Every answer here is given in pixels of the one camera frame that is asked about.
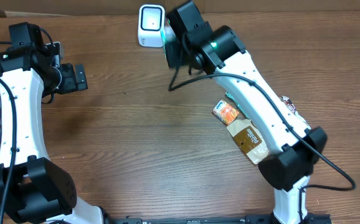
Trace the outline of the light teal wipes pack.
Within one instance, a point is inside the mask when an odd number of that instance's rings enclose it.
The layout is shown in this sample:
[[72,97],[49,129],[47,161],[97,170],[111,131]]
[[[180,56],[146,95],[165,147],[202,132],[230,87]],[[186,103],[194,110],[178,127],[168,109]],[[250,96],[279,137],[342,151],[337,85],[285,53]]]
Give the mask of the light teal wipes pack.
[[238,101],[237,101],[228,91],[225,93],[225,95],[226,95],[226,97],[228,97],[229,99],[231,99],[231,100],[235,103],[235,105],[237,106],[237,108],[238,108],[241,112],[245,113],[245,111],[244,111],[243,108],[240,106],[240,104],[238,103]]

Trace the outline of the orange tissue packet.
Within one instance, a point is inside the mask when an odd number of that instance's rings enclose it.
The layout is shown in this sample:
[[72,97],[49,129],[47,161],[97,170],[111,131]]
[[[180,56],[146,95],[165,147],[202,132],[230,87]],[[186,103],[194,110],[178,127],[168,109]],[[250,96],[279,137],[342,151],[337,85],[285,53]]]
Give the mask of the orange tissue packet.
[[239,115],[239,112],[224,100],[215,105],[212,113],[226,125],[230,125]]

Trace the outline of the teal tissue packet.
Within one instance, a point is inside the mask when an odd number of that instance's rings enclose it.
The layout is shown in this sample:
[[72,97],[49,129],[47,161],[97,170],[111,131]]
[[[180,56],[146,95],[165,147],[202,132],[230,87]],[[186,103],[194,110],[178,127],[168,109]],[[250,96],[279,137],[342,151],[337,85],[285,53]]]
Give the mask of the teal tissue packet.
[[165,25],[163,27],[163,29],[161,30],[161,39],[163,42],[165,58],[167,62],[169,62],[169,60],[171,59],[169,46],[171,45],[171,42],[176,39],[176,35],[171,26]]

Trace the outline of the clear snack bag brown label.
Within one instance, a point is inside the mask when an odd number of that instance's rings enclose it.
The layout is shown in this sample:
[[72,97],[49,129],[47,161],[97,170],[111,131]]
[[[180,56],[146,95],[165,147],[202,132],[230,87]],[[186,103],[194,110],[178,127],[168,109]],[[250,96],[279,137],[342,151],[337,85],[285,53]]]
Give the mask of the clear snack bag brown label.
[[269,155],[269,150],[260,131],[247,115],[246,117],[233,121],[227,126],[227,130],[240,150],[257,165]]

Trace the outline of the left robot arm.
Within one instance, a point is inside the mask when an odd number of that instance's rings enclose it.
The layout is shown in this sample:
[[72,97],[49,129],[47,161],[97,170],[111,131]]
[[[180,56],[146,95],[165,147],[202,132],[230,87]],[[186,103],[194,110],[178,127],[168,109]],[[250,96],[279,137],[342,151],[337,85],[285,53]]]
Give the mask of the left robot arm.
[[82,65],[61,63],[59,42],[28,22],[9,26],[0,52],[0,218],[16,223],[96,223],[105,211],[82,200],[71,175],[54,164],[45,148],[41,106],[88,88]]

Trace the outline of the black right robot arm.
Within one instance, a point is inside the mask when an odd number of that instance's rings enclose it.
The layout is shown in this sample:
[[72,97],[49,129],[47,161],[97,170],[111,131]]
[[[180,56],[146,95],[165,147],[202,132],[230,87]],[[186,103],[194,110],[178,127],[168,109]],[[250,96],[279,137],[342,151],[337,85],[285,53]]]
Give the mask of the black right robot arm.
[[230,27],[212,29],[192,1],[169,11],[166,20],[168,65],[188,65],[214,79],[234,97],[268,146],[269,155],[258,168],[274,189],[275,206],[269,215],[247,215],[245,222],[329,223],[329,215],[305,207],[310,176],[327,142],[325,131],[309,127],[281,102]]

